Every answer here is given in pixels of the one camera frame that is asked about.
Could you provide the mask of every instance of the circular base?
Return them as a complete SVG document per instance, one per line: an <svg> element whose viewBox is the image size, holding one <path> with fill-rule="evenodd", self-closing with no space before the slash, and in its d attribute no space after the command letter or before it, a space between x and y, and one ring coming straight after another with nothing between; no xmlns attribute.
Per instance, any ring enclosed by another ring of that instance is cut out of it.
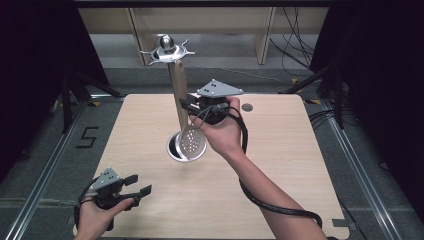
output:
<svg viewBox="0 0 424 240"><path fill-rule="evenodd" d="M189 157L184 156L184 154L182 154L180 149L179 149L179 143L178 143L178 140L177 140L177 139L179 139L179 134L181 134L181 132L175 133L168 140L168 143L166 144L166 150L168 151L169 156L172 159L174 159L175 161L178 161L178 162L192 162L192 161L199 159L203 155L203 153L206 151L206 142L202 146L202 150L200 151L200 153L197 156L189 158Z"/></svg>

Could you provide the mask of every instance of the black cable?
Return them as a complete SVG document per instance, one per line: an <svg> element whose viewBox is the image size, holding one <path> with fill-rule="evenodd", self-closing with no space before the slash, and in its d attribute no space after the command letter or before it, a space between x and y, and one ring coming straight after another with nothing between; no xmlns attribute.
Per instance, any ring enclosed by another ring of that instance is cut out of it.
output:
<svg viewBox="0 0 424 240"><path fill-rule="evenodd" d="M368 240L367 236L365 235L365 233L362 231L361 227L358 225L358 222L356 222L356 219L353 217L352 213L349 211L349 209L346 207L346 205L344 204L344 202L339 198L339 196L337 196L337 200L339 201L340 205L342 205L342 207L346 210L346 213L349 215L350 219L352 220L352 222L355 224L356 228L358 229L359 233L362 235L362 237L365 240Z"/></svg>
<svg viewBox="0 0 424 240"><path fill-rule="evenodd" d="M243 140L242 140L242 149L243 152L246 154L247 151L247 140L248 140L248 135L247 135L247 128L246 125L244 124L243 118L240 114L240 112L234 109L237 114L239 115L238 117L234 116L231 113L228 113L226 111L223 110L219 110L221 113L226 114L228 117L231 117L232 119L234 119L237 124L240 126L242 135L243 135ZM293 216L300 216L300 217L308 217L308 218L312 218L316 221L316 223L318 224L318 226L320 228L322 228L322 219L321 217L313 212L309 212L309 211L305 211L305 210L299 210L299 209L291 209L291 208L282 208L282 207L278 207L278 206L274 206L271 205L269 203L265 203L259 199L257 199L255 196L253 196L253 194L246 188L246 186L243 184L243 182L241 181L241 179L239 179L240 182L240 186L244 192L244 194L246 195L246 197L255 205L257 205L260 208L266 209L268 211L271 212L275 212L275 213L280 213L280 214L286 214L286 215L293 215Z"/></svg>
<svg viewBox="0 0 424 240"><path fill-rule="evenodd" d="M308 116L309 117L309 121L313 121L314 119L316 119L317 117L319 117L321 115L332 113L332 112L334 112L334 110L331 109L331 110L324 110L324 111L321 111L321 112L317 112L317 113L311 114L311 115Z"/></svg>
<svg viewBox="0 0 424 240"><path fill-rule="evenodd" d="M198 126L198 127L194 127L193 126L193 128L194 129L200 129L200 127L202 127L202 125L203 125L203 123L205 122L205 120L206 120L206 118L207 118L207 116L209 115L209 112L211 111L211 109L212 108L214 108L214 106L209 106L209 107L207 107L207 108L205 108L205 109L203 109L202 111L200 111L197 115L196 115L196 117L194 118L194 120L196 120L197 118L199 118L204 112L206 112L205 114L204 114L204 116L203 116L203 119L202 119L202 122L200 123L200 126Z"/></svg>
<svg viewBox="0 0 424 240"><path fill-rule="evenodd" d="M342 107L342 111L343 112L352 112L352 110L349 107ZM330 113L330 112L334 112L334 109L329 109L329 110L323 110L323 111L320 111L320 112L316 112L316 113L313 113L313 114L309 115L308 117L309 117L310 120L312 120L311 118L313 118L314 116L322 115L322 114Z"/></svg>
<svg viewBox="0 0 424 240"><path fill-rule="evenodd" d="M284 34L282 34L283 35L283 39L284 39L284 41L286 41L286 43L290 46L290 47L292 47L293 49L296 49L297 51L299 51L299 52L303 52L303 50L302 49L300 49L300 48L298 48L298 47L295 47L295 46L293 46L293 44L291 44L290 43L290 41L289 40L287 40L286 39L286 37L284 36Z"/></svg>
<svg viewBox="0 0 424 240"><path fill-rule="evenodd" d="M277 44L274 43L274 41L272 39L269 39L269 41L283 54L287 55L288 57L290 57L291 59L293 59L294 61L296 61L297 63L299 63L300 65L302 65L304 68L309 68L308 65L304 64L303 62L301 62L299 59L297 59L295 56L291 55L290 53L286 52L285 50L281 49L279 46L277 46Z"/></svg>
<svg viewBox="0 0 424 240"><path fill-rule="evenodd" d="M300 31L299 31L299 21L298 21L298 15L299 15L299 8L297 8L297 7L295 7L294 8L294 10L295 10L295 22L294 22L294 24L292 24L292 22L290 21L290 18L288 17L288 15L287 15L287 12L286 12L286 10L285 10L285 8L283 7L283 11L284 11L284 14L285 14L285 16L286 16L286 19L287 19L287 21L289 22L289 25L290 25L290 28L291 28L291 30L292 30L292 32L291 32L291 34L290 34L290 38L289 38L289 41L288 42L290 42L290 40L291 40L291 37L292 37L292 35L294 34L295 35L295 37L297 38L297 40L298 40L298 42L299 42L299 44L300 44L300 46L301 46L301 51L302 51L302 53L303 53L303 57L305 58L305 61L307 62L307 64L309 65L309 62L311 61L311 58L309 57L309 55L307 55L306 54L306 49L304 48L304 44L309 48L309 49L311 49L311 50L313 50L313 48L312 47L310 47L308 44L306 44L302 39L301 39L301 37L300 37Z"/></svg>
<svg viewBox="0 0 424 240"><path fill-rule="evenodd" d="M322 119L324 117L332 116L330 114L334 115L334 111L330 110L328 112L321 112L321 114L315 115L315 116L311 117L309 120L312 123L314 120L319 121L319 119Z"/></svg>
<svg viewBox="0 0 424 240"><path fill-rule="evenodd" d="M94 201L94 199L88 199L88 200L84 200L84 201L82 201L80 204L82 205L82 204L84 204L84 203L86 203L86 202L93 202Z"/></svg>
<svg viewBox="0 0 424 240"><path fill-rule="evenodd" d="M87 190L90 188L91 185L93 185L93 183L98 179L99 177L94 178L93 180L90 181L90 183L84 188L84 190L82 191L81 195L78 198L78 207L81 206L81 204L83 204L83 200L84 200L84 196L87 193Z"/></svg>
<svg viewBox="0 0 424 240"><path fill-rule="evenodd" d="M325 116L323 118L320 118L319 120L317 120L314 124L312 124L312 128L313 130L317 130L324 122L326 122L327 120L331 119L333 116Z"/></svg>
<svg viewBox="0 0 424 240"><path fill-rule="evenodd" d="M284 72L286 72L287 74L290 74L292 76L298 76L298 77L310 77L311 75L307 75L307 74L297 74L297 73L292 73L289 70L287 70L287 68L284 66L284 53L283 53L283 57L281 58L281 65L283 66L283 70Z"/></svg>

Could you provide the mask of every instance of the black strap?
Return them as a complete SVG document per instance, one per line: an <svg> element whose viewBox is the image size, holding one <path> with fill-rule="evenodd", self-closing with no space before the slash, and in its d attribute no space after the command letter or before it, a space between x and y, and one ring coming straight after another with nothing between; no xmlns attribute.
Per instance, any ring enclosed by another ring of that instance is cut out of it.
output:
<svg viewBox="0 0 424 240"><path fill-rule="evenodd" d="M242 135L243 135L242 149L243 149L243 152L246 153L247 140L248 140L248 132L247 132L246 124L244 123L240 112L235 108L233 108L233 109L236 110L237 113L239 114L238 117L234 116L233 114L231 114L229 112L223 111L223 110L219 110L219 112L221 112L221 113L227 115L228 117L234 119L237 122L237 124L239 125L241 132L242 132ZM241 189L243 190L246 197L252 203L254 203L256 206L263 208L263 209L266 209L266 210L271 211L271 212L275 212L275 213L312 218L316 221L318 226L320 228L322 228L322 219L318 214L316 214L314 212L310 212L310 211L305 211L305 210L278 207L278 206L274 206L274 205L271 205L269 203L263 202L263 201L257 199L255 196L253 196L253 194L246 188L246 186L243 184L243 182L240 179L239 179L239 182L240 182Z"/></svg>

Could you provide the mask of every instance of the human hand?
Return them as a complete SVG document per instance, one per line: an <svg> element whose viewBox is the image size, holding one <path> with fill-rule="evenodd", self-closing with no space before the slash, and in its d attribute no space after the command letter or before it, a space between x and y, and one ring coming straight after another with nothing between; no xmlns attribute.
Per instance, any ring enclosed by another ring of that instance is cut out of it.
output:
<svg viewBox="0 0 424 240"><path fill-rule="evenodd" d="M230 107L232 107L230 108L230 113L239 117L237 111L240 111L240 99L227 97L227 100L230 102ZM190 116L190 119L196 127L200 126L200 130L205 134L212 149L225 159L228 159L233 154L243 152L240 145L241 130L234 119L226 117L214 125L202 123L202 119L195 116Z"/></svg>
<svg viewBox="0 0 424 240"><path fill-rule="evenodd" d="M84 202L81 205L78 233L74 240L99 238L106 231L112 219L129 207L133 201L132 198L124 199L108 210L97 207L93 201Z"/></svg>

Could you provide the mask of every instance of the forearm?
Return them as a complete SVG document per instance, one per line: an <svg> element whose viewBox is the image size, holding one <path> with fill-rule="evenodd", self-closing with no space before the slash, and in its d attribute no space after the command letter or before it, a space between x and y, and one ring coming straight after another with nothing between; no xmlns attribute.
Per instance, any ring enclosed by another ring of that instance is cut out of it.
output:
<svg viewBox="0 0 424 240"><path fill-rule="evenodd" d="M243 152L235 152L223 157L257 199L279 207L302 209ZM277 239L326 239L322 230L312 219L273 213L264 209L261 211Z"/></svg>
<svg viewBox="0 0 424 240"><path fill-rule="evenodd" d="M80 234L75 236L74 240L96 240L96 237L91 236L90 234L88 235L84 235L84 234Z"/></svg>

